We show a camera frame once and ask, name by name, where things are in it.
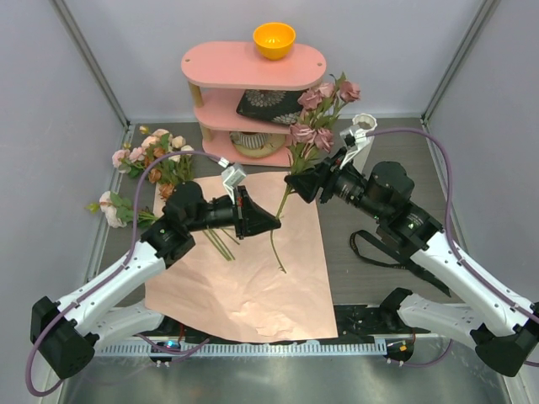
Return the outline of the peach and orange flower bunch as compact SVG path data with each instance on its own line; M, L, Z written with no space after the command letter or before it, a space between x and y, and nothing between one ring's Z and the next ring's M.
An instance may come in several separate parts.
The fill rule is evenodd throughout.
M140 132L145 136L141 145L125 143L113 154L113 167L130 178L144 178L154 184L159 199L165 202L177 185L194 178L194 148L169 130L150 131L143 125Z

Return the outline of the mauve pink flower bunch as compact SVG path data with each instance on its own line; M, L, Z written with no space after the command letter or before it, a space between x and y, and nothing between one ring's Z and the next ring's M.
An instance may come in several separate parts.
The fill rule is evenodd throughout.
M302 106L289 132L291 145L290 173L302 173L312 167L320 152L330 152L334 145L333 126L341 110L360 100L360 86L345 74L332 76L331 82L322 82L309 88L298 99Z

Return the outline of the pink wrapping paper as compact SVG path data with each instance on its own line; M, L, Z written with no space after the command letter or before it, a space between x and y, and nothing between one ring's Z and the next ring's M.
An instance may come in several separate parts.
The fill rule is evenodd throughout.
M180 261L145 283L145 305L187 327L243 343L334 338L337 326L316 204L293 194L285 174L250 174L254 202L281 227L233 242L227 261L201 232Z

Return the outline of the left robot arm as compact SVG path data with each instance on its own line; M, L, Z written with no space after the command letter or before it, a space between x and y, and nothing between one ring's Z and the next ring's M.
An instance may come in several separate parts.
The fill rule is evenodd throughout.
M71 378L116 332L114 327L100 328L99 321L135 288L186 255L195 246L193 232L233 227L236 238L244 239L280 226L243 186L207 201L198 183L182 183L166 201L162 216L117 263L60 300L44 296L33 304L30 341L60 379Z

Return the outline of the black ribbon with gold text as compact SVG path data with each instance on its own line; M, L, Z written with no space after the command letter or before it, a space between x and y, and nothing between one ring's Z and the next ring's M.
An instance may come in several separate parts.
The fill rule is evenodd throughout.
M394 263L385 263L385 262L378 261L372 258L368 258L364 254L362 254L360 252L359 244L357 242L358 237L362 238L365 242L369 243L372 247L377 249L379 252L391 258L394 261ZM450 288L445 283L443 283L440 279L438 279L435 275L433 275L424 267L414 263L411 259L404 258L399 253L394 252L392 249L390 249L388 246L386 246L384 243L378 240L370 232L366 230L358 230L358 231L352 232L349 238L349 245L350 245L351 250L354 252L355 256L362 262L368 263L368 264L371 264L380 268L407 270L411 274L413 274L416 278L421 279L424 282L431 284L437 290L442 292L444 295L451 297Z

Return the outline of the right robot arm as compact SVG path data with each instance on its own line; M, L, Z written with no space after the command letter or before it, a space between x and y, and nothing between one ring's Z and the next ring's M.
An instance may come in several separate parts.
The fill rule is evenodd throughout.
M307 203L336 196L371 216L377 229L368 242L411 271L424 269L428 281L438 279L466 303L448 306L396 288L381 304L383 327L443 335L468 346L490 369L516 376L538 344L538 306L476 265L438 220L411 201L414 181L399 163L379 162L369 177L339 163L327 158L285 181Z

